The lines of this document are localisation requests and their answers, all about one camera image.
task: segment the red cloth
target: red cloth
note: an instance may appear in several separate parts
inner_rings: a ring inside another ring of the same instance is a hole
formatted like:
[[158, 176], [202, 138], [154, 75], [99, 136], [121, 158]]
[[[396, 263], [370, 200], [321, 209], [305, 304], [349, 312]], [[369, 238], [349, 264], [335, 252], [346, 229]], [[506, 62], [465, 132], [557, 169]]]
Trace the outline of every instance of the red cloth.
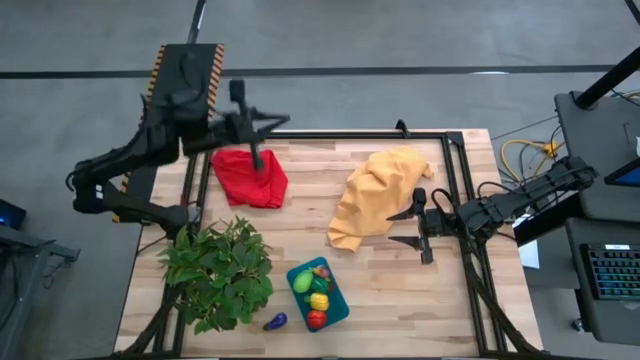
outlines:
[[249, 204], [257, 208], [279, 208], [287, 189], [287, 176], [271, 150], [260, 153], [264, 167], [253, 168], [251, 153], [220, 150], [211, 156], [211, 166], [227, 195], [229, 205]]

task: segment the concrete floor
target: concrete floor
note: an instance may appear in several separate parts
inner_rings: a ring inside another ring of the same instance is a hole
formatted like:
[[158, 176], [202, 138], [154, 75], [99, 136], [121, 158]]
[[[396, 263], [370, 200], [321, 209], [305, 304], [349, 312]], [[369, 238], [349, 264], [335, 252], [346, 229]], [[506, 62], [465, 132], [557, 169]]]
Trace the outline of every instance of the concrete floor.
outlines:
[[[195, 0], [5, 0], [0, 72], [144, 70], [158, 47], [186, 40]], [[225, 68], [612, 64], [638, 45], [622, 0], [209, 0], [199, 42], [225, 42]], [[602, 74], [247, 79], [248, 100], [290, 113], [289, 128], [488, 128], [492, 136], [553, 116], [553, 95]], [[144, 79], [0, 80], [0, 198], [29, 211], [25, 228], [82, 249], [41, 291], [22, 359], [108, 354], [127, 291], [135, 225], [71, 208], [73, 165], [133, 133]], [[640, 88], [634, 75], [619, 90]], [[228, 108], [224, 89], [220, 109]], [[557, 120], [503, 136], [545, 141]], [[517, 150], [509, 152], [515, 164]], [[568, 327], [572, 293], [532, 288], [545, 349], [640, 357]]]

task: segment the yellow cloth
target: yellow cloth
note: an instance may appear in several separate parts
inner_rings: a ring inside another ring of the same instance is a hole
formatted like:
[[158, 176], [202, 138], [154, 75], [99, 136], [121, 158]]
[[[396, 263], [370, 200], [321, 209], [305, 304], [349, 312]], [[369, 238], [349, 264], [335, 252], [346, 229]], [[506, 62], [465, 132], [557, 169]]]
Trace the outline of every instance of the yellow cloth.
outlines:
[[384, 235], [386, 221], [404, 210], [420, 176], [431, 177], [429, 164], [406, 146], [377, 152], [347, 179], [347, 189], [329, 224], [333, 247], [356, 251], [362, 237]]

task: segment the yellow pepper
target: yellow pepper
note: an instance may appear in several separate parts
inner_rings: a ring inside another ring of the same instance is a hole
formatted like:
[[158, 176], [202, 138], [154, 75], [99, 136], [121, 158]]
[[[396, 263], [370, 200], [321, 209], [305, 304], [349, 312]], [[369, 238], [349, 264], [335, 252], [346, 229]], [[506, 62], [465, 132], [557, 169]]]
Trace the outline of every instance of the yellow pepper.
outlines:
[[311, 308], [314, 310], [327, 311], [329, 308], [329, 297], [326, 294], [313, 293], [311, 294]]

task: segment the keyboard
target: keyboard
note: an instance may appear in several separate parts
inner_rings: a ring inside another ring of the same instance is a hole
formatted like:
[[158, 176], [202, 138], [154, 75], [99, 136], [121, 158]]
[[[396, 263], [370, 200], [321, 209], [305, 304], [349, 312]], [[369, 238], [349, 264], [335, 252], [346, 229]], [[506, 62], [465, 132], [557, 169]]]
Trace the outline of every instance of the keyboard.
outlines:
[[583, 244], [593, 296], [640, 301], [640, 246]]

